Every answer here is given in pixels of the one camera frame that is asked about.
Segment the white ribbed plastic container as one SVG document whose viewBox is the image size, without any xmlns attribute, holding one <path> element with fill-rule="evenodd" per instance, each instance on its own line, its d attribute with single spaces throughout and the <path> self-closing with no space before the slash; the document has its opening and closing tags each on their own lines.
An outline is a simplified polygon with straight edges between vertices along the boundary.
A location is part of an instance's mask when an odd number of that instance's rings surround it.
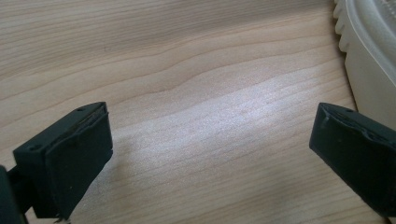
<svg viewBox="0 0 396 224">
<path fill-rule="evenodd" d="M 358 111 L 396 130 L 396 0 L 333 0 Z"/>
</svg>

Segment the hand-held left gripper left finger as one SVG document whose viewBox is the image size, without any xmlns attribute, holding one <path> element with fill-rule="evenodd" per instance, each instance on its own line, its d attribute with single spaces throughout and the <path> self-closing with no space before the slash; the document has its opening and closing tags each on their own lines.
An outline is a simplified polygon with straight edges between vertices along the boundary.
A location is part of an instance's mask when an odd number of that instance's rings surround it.
<svg viewBox="0 0 396 224">
<path fill-rule="evenodd" d="M 8 172 L 21 212 L 68 219 L 113 154 L 106 103 L 79 107 L 13 151 Z"/>
</svg>

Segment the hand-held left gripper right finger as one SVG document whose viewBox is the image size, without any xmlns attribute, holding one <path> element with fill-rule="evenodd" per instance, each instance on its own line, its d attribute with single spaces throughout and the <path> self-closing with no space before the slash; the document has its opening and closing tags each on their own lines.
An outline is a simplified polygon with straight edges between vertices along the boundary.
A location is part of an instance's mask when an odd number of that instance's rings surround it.
<svg viewBox="0 0 396 224">
<path fill-rule="evenodd" d="M 396 131 L 320 103 L 309 147 L 380 216 L 396 217 Z"/>
</svg>

